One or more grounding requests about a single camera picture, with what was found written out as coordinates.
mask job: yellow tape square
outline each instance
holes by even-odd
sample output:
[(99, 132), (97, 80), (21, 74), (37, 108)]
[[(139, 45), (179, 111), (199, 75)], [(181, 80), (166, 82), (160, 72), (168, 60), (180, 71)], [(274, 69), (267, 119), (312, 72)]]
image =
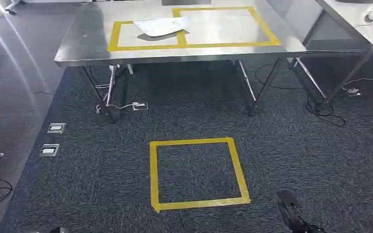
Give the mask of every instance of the yellow tape square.
[(248, 10), (255, 22), (261, 28), (261, 31), (265, 34), (268, 41), (260, 42), (244, 42), (244, 43), (216, 43), (216, 44), (188, 44), (185, 31), (179, 31), (176, 33), (178, 44), (177, 45), (152, 45), (152, 46), (131, 46), (131, 47), (120, 47), (119, 34), (122, 24), (132, 24), (132, 21), (117, 21), (114, 22), (112, 28), (111, 39), (107, 50), (111, 51), (134, 51), (134, 50), (166, 50), (166, 49), (192, 49), (192, 48), (214, 48), (214, 47), (245, 47), (245, 46), (278, 46), (281, 42), (270, 30), (267, 24), (261, 19), (258, 13), (252, 6), (242, 7), (199, 7), (199, 8), (173, 8), (172, 13), (174, 17), (181, 17), (182, 11), (216, 11), (216, 10)]
[[(207, 144), (207, 143), (227, 143), (228, 144), (228, 149), (231, 154), (232, 164), (234, 167), (235, 176), (237, 177), (237, 183), (238, 183), (239, 191), (241, 193), (241, 197), (240, 198), (217, 199), (217, 200), (159, 203), (157, 147), (158, 146), (191, 145), (191, 144)], [(239, 162), (237, 149), (235, 147), (233, 138), (230, 138), (230, 137), (175, 140), (175, 141), (152, 141), (150, 142), (150, 173), (151, 173), (151, 206), (158, 213), (161, 210), (200, 208), (200, 207), (223, 206), (223, 205), (237, 205), (237, 204), (248, 204), (251, 202), (249, 198), (247, 184), (245, 182), (245, 178), (242, 173), (241, 164)]]

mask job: gray floor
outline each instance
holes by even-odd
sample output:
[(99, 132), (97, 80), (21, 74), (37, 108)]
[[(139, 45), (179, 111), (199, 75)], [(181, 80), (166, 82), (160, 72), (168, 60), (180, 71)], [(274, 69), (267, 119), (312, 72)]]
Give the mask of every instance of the gray floor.
[[(28, 4), (0, 18), (0, 178), (16, 184), (64, 72), (53, 62), (79, 4)], [(0, 205), (0, 220), (7, 204)]]
[[(331, 68), (327, 61), (339, 66)], [(255, 90), (261, 85), (254, 70), (271, 62), (244, 62)], [(309, 61), (321, 82), (339, 79), (350, 63)], [(373, 82), (358, 84), (362, 98), (340, 96), (334, 102), (347, 120), (338, 128), (305, 110), (303, 90), (272, 89), (257, 114), (248, 117), (243, 81), (229, 61), (134, 68), (134, 76), (117, 82), (114, 103), (148, 100), (150, 110), (121, 111), (115, 125), (94, 114), (95, 101), (81, 88), (79, 74), (66, 70), (0, 232), (64, 226), (80, 233), (286, 233), (274, 194), (289, 189), (305, 219), (327, 232), (373, 233)], [(95, 70), (99, 79), (107, 68)], [(265, 78), (267, 72), (258, 75)], [(373, 60), (360, 77), (373, 77)], [(274, 85), (299, 82), (284, 68)], [(64, 134), (46, 134), (54, 121), (67, 123)], [(235, 140), (251, 203), (154, 212), (149, 142), (225, 136)], [(49, 142), (61, 143), (58, 156), (39, 158), (40, 146)], [(225, 145), (158, 148), (158, 174), (162, 202), (239, 196)]]

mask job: white cable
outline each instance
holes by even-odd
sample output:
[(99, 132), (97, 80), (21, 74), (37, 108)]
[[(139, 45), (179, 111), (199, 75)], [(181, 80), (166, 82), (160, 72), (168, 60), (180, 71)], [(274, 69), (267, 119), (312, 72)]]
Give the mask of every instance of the white cable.
[(357, 28), (357, 27), (366, 27), (366, 26), (370, 26), (370, 25), (373, 25), (373, 23), (370, 23), (370, 24), (358, 24), (354, 28)]
[[(105, 102), (106, 98), (108, 98), (108, 93), (103, 97), (103, 101)], [(101, 112), (101, 107), (99, 104), (95, 107), (96, 113), (99, 114)]]
[(348, 84), (350, 84), (350, 83), (353, 83), (353, 82), (358, 82), (358, 81), (361, 81), (361, 80), (370, 80), (370, 81), (371, 81), (371, 80), (373, 80), (373, 79), (361, 78), (361, 79), (352, 80), (352, 81), (347, 82), (344, 86), (342, 86), (342, 89), (343, 89), (344, 91), (348, 91), (347, 89), (344, 88), (346, 85), (348, 85)]
[(116, 108), (118, 108), (118, 109), (124, 109), (124, 108), (130, 107), (130, 106), (133, 106), (133, 105), (134, 105), (134, 104), (131, 103), (131, 104), (125, 105), (125, 106), (123, 106), (123, 107), (118, 107), (118, 106), (116, 106), (116, 105), (109, 104), (109, 105), (107, 105), (106, 107), (111, 106), (111, 107), (116, 107)]

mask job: table leg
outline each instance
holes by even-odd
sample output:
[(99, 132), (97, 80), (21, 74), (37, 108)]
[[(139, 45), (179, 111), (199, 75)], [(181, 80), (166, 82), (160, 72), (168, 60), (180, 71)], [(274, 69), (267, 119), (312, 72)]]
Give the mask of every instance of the table leg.
[(248, 79), (247, 73), (245, 72), (244, 66), (242, 65), (242, 62), (240, 60), (236, 60), (236, 66), (239, 66), (239, 68), (241, 69), (242, 75), (244, 76), (245, 84), (247, 85), (248, 90), (250, 92), (250, 96), (255, 103), (256, 102), (256, 97), (255, 97), (254, 91), (252, 89), (250, 80)]
[(114, 89), (114, 86), (115, 86), (115, 76), (117, 72), (117, 66), (110, 65), (109, 69), (111, 70), (111, 78), (109, 79), (108, 96), (106, 97), (106, 105), (111, 104), (112, 90)]
[[(311, 80), (311, 82), (314, 84), (315, 88), (320, 92), (322, 98), (324, 98), (324, 100), (327, 99), (327, 96), (326, 94), (324, 93), (324, 91), (320, 88), (320, 86), (318, 85), (317, 81), (315, 81), (314, 77), (312, 76), (312, 74), (309, 72), (308, 68), (305, 66), (305, 64), (301, 61), (300, 58), (296, 58), (297, 60), (297, 63), (300, 64), (301, 68), (303, 69), (303, 71), (305, 72), (305, 74), (308, 76), (308, 78)], [(305, 84), (303, 84), (304, 88), (309, 92), (310, 96), (312, 97), (312, 99), (314, 100), (315, 102), (315, 98), (314, 96), (312, 95), (312, 93), (310, 92), (309, 88), (307, 88), (307, 86)]]
[(261, 89), (261, 92), (258, 94), (258, 97), (256, 98), (256, 104), (255, 104), (256, 107), (258, 106), (258, 103), (262, 100), (262, 98), (264, 97), (265, 93), (271, 87), (272, 82), (274, 81), (276, 75), (278, 74), (284, 62), (286, 62), (285, 58), (278, 58), (277, 61), (275, 62), (274, 67), (272, 68), (267, 80), (265, 81), (264, 86)]
[(82, 73), (82, 78), (86, 82), (86, 84), (89, 86), (91, 89), (92, 93), (97, 99), (97, 102), (99, 106), (101, 107), (102, 113), (105, 114), (105, 116), (108, 118), (109, 122), (111, 124), (116, 123), (116, 120), (114, 119), (114, 116), (112, 115), (112, 112), (106, 107), (105, 102), (99, 95), (98, 91), (95, 88), (94, 82), (92, 81), (89, 73), (85, 69), (85, 67), (78, 67), (78, 70)]
[(344, 85), (349, 82), (362, 68), (362, 66), (367, 63), (367, 61), (373, 56), (373, 50), (366, 53), (354, 66), (348, 76), (331, 92), (327, 98), (327, 102), (331, 101), (338, 92), (344, 87)]
[(128, 64), (128, 70), (130, 74), (134, 74), (134, 69), (132, 68), (131, 64)]
[[(309, 30), (309, 32), (307, 33), (307, 35), (305, 36), (305, 38), (303, 40), (303, 45), (305, 46), (305, 48), (307, 50), (308, 50), (308, 45), (311, 42), (312, 36), (314, 35), (314, 33), (317, 30), (318, 26), (321, 24), (321, 21), (322, 21), (322, 19), (324, 17), (324, 14), (325, 14), (325, 11), (321, 10), (320, 14), (318, 15), (317, 20), (314, 22), (314, 24), (312, 25), (311, 29)], [(291, 61), (291, 63), (290, 63), (290, 67), (291, 68), (295, 68), (297, 65), (298, 65), (298, 60), (295, 59), (295, 58), (293, 58), (292, 61)]]

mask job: cable plug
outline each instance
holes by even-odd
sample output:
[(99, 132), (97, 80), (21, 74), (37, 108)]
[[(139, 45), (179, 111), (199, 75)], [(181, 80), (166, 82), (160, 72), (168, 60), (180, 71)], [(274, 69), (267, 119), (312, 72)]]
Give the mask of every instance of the cable plug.
[(358, 93), (358, 91), (359, 91), (358, 88), (347, 89), (348, 94), (356, 94), (356, 93)]
[(144, 104), (144, 103), (138, 103), (138, 102), (132, 102), (132, 106), (134, 106), (134, 107), (145, 107), (146, 104)]

